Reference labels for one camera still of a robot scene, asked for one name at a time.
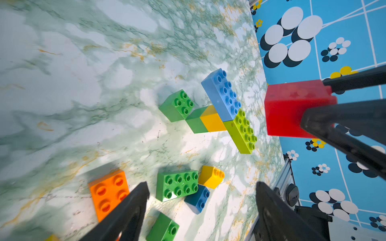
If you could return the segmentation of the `light blue long lego brick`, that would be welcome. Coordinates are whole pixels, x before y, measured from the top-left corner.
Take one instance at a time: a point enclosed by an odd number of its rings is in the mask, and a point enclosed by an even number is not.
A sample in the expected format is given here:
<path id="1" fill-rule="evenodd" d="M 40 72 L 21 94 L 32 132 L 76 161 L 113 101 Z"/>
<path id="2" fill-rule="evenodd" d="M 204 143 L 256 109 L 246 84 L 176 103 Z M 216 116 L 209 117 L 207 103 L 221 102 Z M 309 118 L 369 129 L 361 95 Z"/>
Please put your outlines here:
<path id="1" fill-rule="evenodd" d="M 232 84 L 227 80 L 227 73 L 219 68 L 210 73 L 202 82 L 206 94 L 210 98 L 220 119 L 223 122 L 234 120 L 241 108 L 237 94 L 232 90 Z"/>

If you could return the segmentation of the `lime long lego brick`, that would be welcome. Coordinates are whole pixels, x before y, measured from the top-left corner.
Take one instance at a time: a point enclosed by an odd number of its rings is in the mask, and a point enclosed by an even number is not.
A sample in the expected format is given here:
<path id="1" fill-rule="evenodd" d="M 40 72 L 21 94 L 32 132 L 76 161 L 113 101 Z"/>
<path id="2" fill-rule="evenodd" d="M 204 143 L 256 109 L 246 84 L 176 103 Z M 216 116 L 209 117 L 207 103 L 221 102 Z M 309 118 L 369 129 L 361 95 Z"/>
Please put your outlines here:
<path id="1" fill-rule="evenodd" d="M 254 130 L 246 118 L 245 111 L 240 109 L 235 119 L 224 122 L 224 126 L 238 151 L 241 154 L 252 154 L 252 151 L 255 150 L 257 136 L 254 135 Z"/>

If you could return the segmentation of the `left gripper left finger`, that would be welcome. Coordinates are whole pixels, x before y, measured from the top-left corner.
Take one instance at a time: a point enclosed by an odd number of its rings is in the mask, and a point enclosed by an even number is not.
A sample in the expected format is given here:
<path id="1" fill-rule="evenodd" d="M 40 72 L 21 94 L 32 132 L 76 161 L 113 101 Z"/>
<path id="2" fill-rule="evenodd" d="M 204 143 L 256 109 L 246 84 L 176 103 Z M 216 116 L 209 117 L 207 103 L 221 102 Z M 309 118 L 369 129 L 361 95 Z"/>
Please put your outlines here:
<path id="1" fill-rule="evenodd" d="M 137 187 L 82 241 L 137 241 L 150 197 L 147 182 Z"/>

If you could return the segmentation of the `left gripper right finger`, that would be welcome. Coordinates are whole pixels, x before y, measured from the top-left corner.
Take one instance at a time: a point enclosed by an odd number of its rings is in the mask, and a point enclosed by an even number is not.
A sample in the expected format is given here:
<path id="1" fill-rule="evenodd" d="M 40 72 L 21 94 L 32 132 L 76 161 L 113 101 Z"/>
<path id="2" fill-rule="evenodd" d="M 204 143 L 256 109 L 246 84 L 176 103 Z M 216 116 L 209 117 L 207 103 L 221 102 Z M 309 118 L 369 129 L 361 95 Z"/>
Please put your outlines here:
<path id="1" fill-rule="evenodd" d="M 256 183 L 258 227 L 263 241 L 318 241 L 320 235 L 264 182 Z"/>

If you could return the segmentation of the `yellow square lego brick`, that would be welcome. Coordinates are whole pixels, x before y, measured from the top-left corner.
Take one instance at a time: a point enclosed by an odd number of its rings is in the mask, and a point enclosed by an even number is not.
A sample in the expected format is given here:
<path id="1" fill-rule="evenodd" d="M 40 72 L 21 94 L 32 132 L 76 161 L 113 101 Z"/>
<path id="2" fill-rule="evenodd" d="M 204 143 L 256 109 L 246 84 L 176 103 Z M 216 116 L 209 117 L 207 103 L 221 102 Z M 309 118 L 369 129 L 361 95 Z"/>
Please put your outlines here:
<path id="1" fill-rule="evenodd" d="M 220 132 L 227 130 L 213 105 L 209 105 L 205 109 L 205 111 L 201 114 L 200 119 L 208 132 Z"/>

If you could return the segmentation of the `red square lego brick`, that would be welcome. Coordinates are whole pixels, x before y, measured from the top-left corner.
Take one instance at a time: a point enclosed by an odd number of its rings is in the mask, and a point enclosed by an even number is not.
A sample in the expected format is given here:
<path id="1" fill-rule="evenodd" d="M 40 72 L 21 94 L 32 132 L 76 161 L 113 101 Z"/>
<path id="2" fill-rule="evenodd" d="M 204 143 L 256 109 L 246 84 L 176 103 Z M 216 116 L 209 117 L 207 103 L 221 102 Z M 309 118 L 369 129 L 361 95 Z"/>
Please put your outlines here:
<path id="1" fill-rule="evenodd" d="M 321 80 L 269 85 L 264 100 L 267 133 L 279 137 L 314 138 L 301 128 L 304 112 L 333 104 L 337 104 L 337 97 Z"/>

